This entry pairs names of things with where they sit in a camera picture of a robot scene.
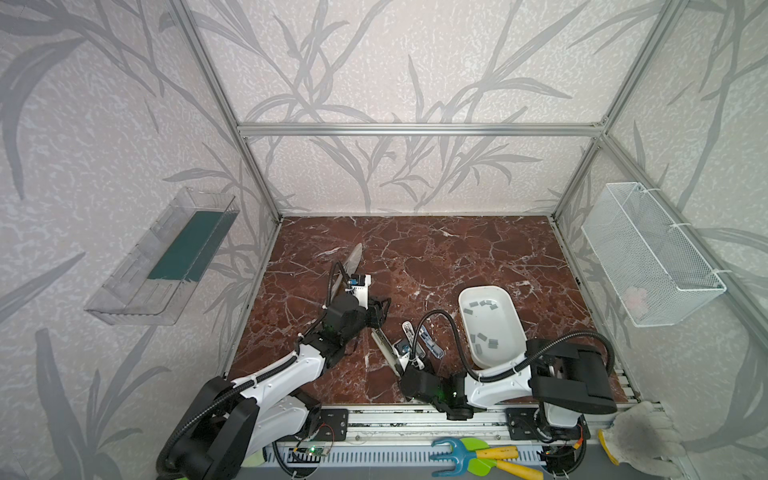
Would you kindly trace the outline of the blue staple box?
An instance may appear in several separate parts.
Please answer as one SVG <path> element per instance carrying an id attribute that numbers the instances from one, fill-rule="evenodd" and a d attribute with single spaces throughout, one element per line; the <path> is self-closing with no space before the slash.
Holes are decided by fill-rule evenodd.
<path id="1" fill-rule="evenodd" d="M 445 356 L 445 351 L 440 347 L 432 338 L 425 326 L 421 326 L 418 331 L 419 338 L 423 341 L 428 351 L 438 360 L 442 360 Z"/>

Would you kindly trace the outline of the small white cylinder piece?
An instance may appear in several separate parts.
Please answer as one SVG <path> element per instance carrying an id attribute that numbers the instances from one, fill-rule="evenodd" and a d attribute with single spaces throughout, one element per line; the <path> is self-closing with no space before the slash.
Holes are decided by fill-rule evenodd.
<path id="1" fill-rule="evenodd" d="M 413 325 L 411 324 L 410 321 L 404 321 L 402 323 L 402 329 L 409 343 L 411 344 L 410 350 L 416 353 L 416 359 L 414 360 L 414 364 L 418 367 L 419 370 L 424 370 L 425 369 L 424 360 L 425 360 L 426 353 L 416 339 Z"/>

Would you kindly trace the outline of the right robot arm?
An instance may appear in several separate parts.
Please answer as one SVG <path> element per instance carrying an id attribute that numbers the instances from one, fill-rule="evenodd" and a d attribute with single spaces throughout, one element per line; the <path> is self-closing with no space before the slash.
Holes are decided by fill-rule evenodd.
<path id="1" fill-rule="evenodd" d="M 458 347 L 464 371 L 439 377 L 413 353 L 418 349 L 414 340 L 391 362 L 406 399 L 432 405 L 449 421 L 465 421 L 503 401 L 531 397 L 539 407 L 529 430 L 544 443 L 587 436 L 588 430 L 580 426 L 585 415 L 617 411 L 610 384 L 614 350 L 606 337 L 587 330 L 554 340 L 529 340 L 516 315 L 508 322 L 499 314 L 479 323 L 502 327 L 502 337 L 491 338 L 473 329 L 472 315 L 478 311 L 464 311 L 463 319 L 473 361 L 485 368 L 472 369 Z"/>

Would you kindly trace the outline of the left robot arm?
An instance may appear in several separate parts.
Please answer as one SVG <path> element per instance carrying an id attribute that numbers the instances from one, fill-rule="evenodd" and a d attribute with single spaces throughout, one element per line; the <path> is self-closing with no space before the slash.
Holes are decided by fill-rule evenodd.
<path id="1" fill-rule="evenodd" d="M 267 445 L 314 432 L 321 404 L 302 386 L 335 367 L 363 330 L 381 327 L 391 304 L 370 295 L 370 275 L 350 274 L 341 263 L 329 279 L 342 280 L 344 291 L 327 297 L 288 355 L 253 374 L 203 385 L 158 454 L 158 478 L 233 479 Z"/>

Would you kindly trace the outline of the metal garden trowel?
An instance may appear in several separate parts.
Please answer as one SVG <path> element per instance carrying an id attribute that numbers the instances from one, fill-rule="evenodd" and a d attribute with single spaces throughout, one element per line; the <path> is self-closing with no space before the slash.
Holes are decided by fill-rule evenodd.
<path id="1" fill-rule="evenodd" d="M 348 258 L 343 262 L 343 269 L 346 274 L 355 274 L 356 270 L 361 262 L 363 254 L 363 244 L 358 243 L 349 254 Z"/>

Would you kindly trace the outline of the teal toy garden rake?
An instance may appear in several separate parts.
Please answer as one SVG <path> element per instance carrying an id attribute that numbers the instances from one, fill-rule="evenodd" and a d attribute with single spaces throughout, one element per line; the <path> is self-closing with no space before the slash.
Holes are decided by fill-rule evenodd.
<path id="1" fill-rule="evenodd" d="M 431 446 L 449 448 L 448 452 L 432 454 L 431 461 L 448 461 L 453 465 L 449 470 L 434 471 L 433 477 L 456 477 L 465 473 L 486 476 L 498 461 L 519 457 L 516 446 L 489 447 L 486 442 L 475 438 L 441 438 L 434 440 Z"/>

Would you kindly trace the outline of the white plastic tray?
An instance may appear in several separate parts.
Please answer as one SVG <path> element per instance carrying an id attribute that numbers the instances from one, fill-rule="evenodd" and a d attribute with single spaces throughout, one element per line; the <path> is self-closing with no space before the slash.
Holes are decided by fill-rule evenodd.
<path id="1" fill-rule="evenodd" d="M 459 294 L 458 302 L 471 357 L 477 366 L 496 367 L 525 354 L 527 337 L 506 290 L 497 286 L 469 287 Z"/>

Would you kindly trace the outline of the green toy garden shovel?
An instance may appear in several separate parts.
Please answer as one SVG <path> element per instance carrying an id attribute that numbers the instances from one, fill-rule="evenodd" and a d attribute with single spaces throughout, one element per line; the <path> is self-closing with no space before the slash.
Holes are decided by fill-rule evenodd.
<path id="1" fill-rule="evenodd" d="M 490 447 L 486 442 L 476 438 L 461 438 L 463 446 L 472 453 L 479 452 L 468 460 L 467 471 L 475 476 L 487 476 L 492 469 L 497 469 L 514 475 L 520 479 L 542 480 L 540 470 L 517 463 L 519 450 L 515 446 Z"/>

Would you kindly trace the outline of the white work glove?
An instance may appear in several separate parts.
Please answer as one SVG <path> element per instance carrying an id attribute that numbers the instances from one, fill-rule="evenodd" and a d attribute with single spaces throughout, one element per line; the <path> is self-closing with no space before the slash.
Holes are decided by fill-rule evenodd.
<path id="1" fill-rule="evenodd" d="M 683 477 L 672 461 L 686 455 L 682 437 L 667 414 L 651 402 L 642 401 L 619 413 L 609 428 L 598 431 L 598 439 L 616 466 L 628 464 L 644 474 L 669 479 Z"/>

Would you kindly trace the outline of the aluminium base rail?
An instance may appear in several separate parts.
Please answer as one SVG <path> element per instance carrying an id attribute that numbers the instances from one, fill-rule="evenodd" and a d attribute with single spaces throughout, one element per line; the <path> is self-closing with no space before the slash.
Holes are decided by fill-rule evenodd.
<path id="1" fill-rule="evenodd" d="M 533 404 L 500 405 L 476 413 L 469 420 L 448 420 L 446 415 L 421 404 L 333 405 L 320 413 L 320 426 L 309 438 L 296 434 L 266 446 L 247 460 L 247 467 L 276 468 L 308 475 L 316 468 L 427 467 L 446 468 L 447 461 L 432 457 L 449 450 L 432 446 L 436 439 L 474 438 L 485 448 L 514 445 L 515 463 L 544 467 L 546 450 L 566 444 L 564 440 L 544 444 L 532 433 Z"/>

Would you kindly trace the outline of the clear acrylic wall shelf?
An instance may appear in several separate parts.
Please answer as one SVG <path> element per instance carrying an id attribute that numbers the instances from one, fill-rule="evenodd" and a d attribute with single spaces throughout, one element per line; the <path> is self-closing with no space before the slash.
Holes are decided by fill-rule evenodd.
<path id="1" fill-rule="evenodd" d="M 233 194 L 180 189 L 85 311 L 112 326 L 177 323 L 239 213 Z"/>

